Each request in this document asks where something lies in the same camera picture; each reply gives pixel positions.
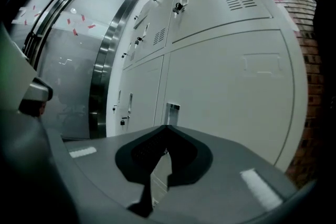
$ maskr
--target brick floor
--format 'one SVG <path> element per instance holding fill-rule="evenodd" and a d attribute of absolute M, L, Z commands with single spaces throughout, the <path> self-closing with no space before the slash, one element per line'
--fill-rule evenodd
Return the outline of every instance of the brick floor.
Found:
<path fill-rule="evenodd" d="M 300 29 L 296 35 L 306 63 L 309 94 L 307 118 L 301 142 L 286 172 L 298 187 L 316 178 L 317 157 L 322 145 L 320 122 L 324 77 L 312 22 L 315 7 L 314 0 L 287 0 L 286 2 L 287 11 Z"/>

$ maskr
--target locker door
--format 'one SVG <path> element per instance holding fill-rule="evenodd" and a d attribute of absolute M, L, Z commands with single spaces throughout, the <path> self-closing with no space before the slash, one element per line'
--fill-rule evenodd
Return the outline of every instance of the locker door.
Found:
<path fill-rule="evenodd" d="M 174 0 L 174 6 L 181 0 Z M 260 0 L 188 0 L 185 11 L 171 14 L 172 42 L 219 25 L 271 14 Z"/>
<path fill-rule="evenodd" d="M 136 55 L 139 52 L 139 45 L 141 45 L 141 41 L 137 45 L 135 41 L 138 37 L 142 37 L 144 29 L 146 25 L 148 24 L 148 16 L 138 24 L 137 28 L 133 31 L 133 36 L 130 44 L 129 51 L 127 52 L 127 55 L 125 57 L 125 63 L 124 63 L 124 69 L 129 67 L 131 64 L 136 62 Z"/>
<path fill-rule="evenodd" d="M 290 127 L 292 80 L 280 31 L 228 35 L 171 53 L 164 105 L 180 106 L 178 126 L 238 142 L 274 164 Z"/>
<path fill-rule="evenodd" d="M 135 57 L 136 61 L 162 49 L 166 44 L 173 0 L 157 0 L 153 2 L 154 4 L 148 14 L 148 30 L 145 38 L 139 44 L 139 52 L 136 53 Z"/>
<path fill-rule="evenodd" d="M 125 90 L 121 93 L 120 116 L 130 118 L 124 120 L 121 133 L 135 132 L 154 125 L 162 61 L 163 56 L 127 71 Z"/>

